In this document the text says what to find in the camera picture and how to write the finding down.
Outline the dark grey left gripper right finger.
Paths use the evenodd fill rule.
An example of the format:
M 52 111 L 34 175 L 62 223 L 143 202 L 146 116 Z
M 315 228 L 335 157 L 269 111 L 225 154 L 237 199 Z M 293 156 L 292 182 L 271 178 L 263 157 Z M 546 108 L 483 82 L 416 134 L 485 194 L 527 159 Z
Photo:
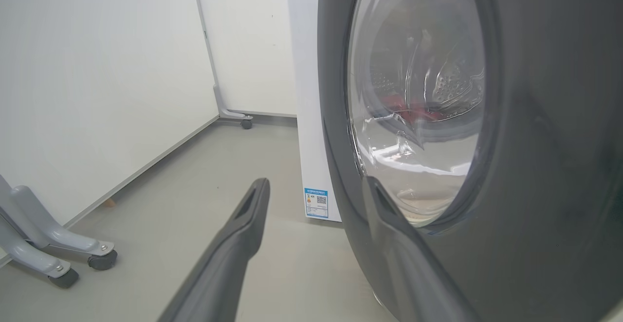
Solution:
M 478 322 L 478 314 L 422 236 L 403 216 L 380 180 L 365 177 L 365 207 L 372 241 L 388 266 L 408 322 Z

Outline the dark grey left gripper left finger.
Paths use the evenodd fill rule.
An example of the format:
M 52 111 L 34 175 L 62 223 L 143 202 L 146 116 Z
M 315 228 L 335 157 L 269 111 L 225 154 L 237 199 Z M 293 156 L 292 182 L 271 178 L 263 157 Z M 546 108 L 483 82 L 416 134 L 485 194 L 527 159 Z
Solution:
M 252 182 L 173 296 L 160 322 L 234 322 L 249 260 L 262 244 L 271 185 Z

